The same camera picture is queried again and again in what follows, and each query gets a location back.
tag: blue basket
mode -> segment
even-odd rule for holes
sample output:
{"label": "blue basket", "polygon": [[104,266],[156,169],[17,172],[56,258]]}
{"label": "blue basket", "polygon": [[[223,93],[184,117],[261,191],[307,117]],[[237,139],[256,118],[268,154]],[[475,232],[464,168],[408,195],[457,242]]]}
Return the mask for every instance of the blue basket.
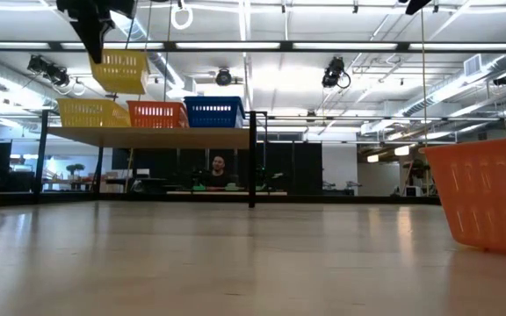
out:
{"label": "blue basket", "polygon": [[240,97],[186,97],[190,127],[242,128],[245,119]]}

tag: orange basket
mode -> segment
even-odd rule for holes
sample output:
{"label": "orange basket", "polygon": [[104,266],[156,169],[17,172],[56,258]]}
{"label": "orange basket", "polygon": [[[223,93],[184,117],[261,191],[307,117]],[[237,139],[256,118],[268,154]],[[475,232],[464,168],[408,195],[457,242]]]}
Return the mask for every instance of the orange basket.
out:
{"label": "orange basket", "polygon": [[57,99],[64,127],[130,127],[130,114],[111,100]]}
{"label": "orange basket", "polygon": [[506,139],[425,154],[454,240],[506,253]]}
{"label": "orange basket", "polygon": [[103,62],[89,58],[93,78],[109,92],[146,94],[148,57],[143,52],[121,49],[103,50]]}
{"label": "orange basket", "polygon": [[186,108],[181,102],[127,102],[133,127],[189,127]]}

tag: white ceiling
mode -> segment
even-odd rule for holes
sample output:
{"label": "white ceiling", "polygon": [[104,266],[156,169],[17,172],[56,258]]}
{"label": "white ceiling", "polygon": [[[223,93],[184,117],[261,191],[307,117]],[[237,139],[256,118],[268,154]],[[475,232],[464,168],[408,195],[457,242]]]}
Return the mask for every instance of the white ceiling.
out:
{"label": "white ceiling", "polygon": [[[0,9],[41,7],[43,0],[3,0]],[[251,0],[250,34],[247,40],[284,40],[286,15],[281,12],[281,0]],[[359,0],[361,5],[358,14],[351,14],[352,8],[338,10],[325,8],[325,5],[352,4],[352,1],[339,0],[287,0],[293,2],[288,14],[288,38],[290,40],[369,40],[382,21],[387,17],[384,10],[368,5],[395,5],[395,0]],[[446,8],[457,8],[465,0],[439,0]],[[46,1],[55,5],[55,1]],[[153,40],[240,40],[240,23],[238,0],[187,0],[190,5],[203,5],[208,10],[193,9],[194,19],[190,27],[176,30],[169,26],[169,8],[154,8],[151,12],[151,24],[148,26],[149,2],[140,1],[137,18]],[[317,7],[301,7],[317,4]],[[481,10],[478,5],[506,5],[506,0],[475,0],[470,11]],[[180,22],[184,22],[184,13],[179,13]],[[424,14],[424,37],[428,39],[441,25],[446,23],[451,14],[445,11]],[[377,33],[374,40],[421,40],[422,28],[419,15],[390,15],[389,19]],[[0,40],[61,40],[78,41],[76,33],[59,11],[6,11],[0,10]],[[126,40],[119,30],[113,30],[106,40]],[[506,13],[469,14],[464,13],[448,25],[436,41],[506,41]],[[306,110],[320,107],[325,93],[321,86],[323,69],[330,59],[337,54],[331,53],[253,53],[249,54],[252,65],[253,108],[269,110],[274,113],[304,114]],[[356,54],[340,54],[347,61],[352,61]],[[106,92],[89,77],[90,64],[88,56],[82,53],[47,53],[49,60],[68,68],[68,72],[79,75],[87,86],[83,97],[103,97]],[[432,85],[461,70],[462,62],[470,54],[429,54],[426,56],[426,84]],[[180,74],[204,77],[220,67],[228,67],[233,75],[244,76],[241,53],[171,53],[167,54],[169,64]],[[392,67],[386,63],[390,54],[362,54],[355,67],[351,69],[352,86],[341,96],[332,97],[324,105],[326,113],[341,113],[344,110],[368,110],[380,113],[385,101],[403,101],[423,92],[422,56],[420,54],[400,54],[404,61],[383,84],[377,84]],[[29,53],[0,52],[0,63],[18,72],[30,75],[26,65]],[[163,100],[163,80],[155,83],[149,81],[148,94],[144,100]],[[366,89],[372,88],[362,102],[357,99]],[[239,94],[243,95],[243,86],[228,88],[216,87],[214,84],[200,84],[199,91],[207,95]],[[135,99],[135,96],[120,96],[120,102]]]}

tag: man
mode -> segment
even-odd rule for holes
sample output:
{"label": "man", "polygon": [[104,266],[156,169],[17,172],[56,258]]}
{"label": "man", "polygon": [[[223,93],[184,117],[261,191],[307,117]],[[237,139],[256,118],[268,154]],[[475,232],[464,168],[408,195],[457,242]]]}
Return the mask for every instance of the man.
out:
{"label": "man", "polygon": [[212,161],[212,172],[208,178],[206,186],[209,188],[225,188],[230,183],[229,176],[224,171],[226,163],[224,158],[215,156]]}

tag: black post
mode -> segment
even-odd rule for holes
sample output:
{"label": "black post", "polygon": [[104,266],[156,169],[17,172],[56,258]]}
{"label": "black post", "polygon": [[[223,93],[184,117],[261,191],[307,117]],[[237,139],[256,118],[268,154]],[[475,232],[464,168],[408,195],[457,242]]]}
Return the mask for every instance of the black post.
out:
{"label": "black post", "polygon": [[257,194],[257,113],[249,113],[249,207],[255,207]]}
{"label": "black post", "polygon": [[95,167],[95,176],[93,177],[93,193],[95,198],[101,192],[101,170],[103,169],[103,146],[98,148],[97,166]]}
{"label": "black post", "polygon": [[46,138],[48,136],[48,110],[42,111],[42,128],[40,130],[39,158],[36,161],[36,178],[33,184],[34,201],[39,202],[42,191],[42,171],[44,169],[44,153],[46,152]]}

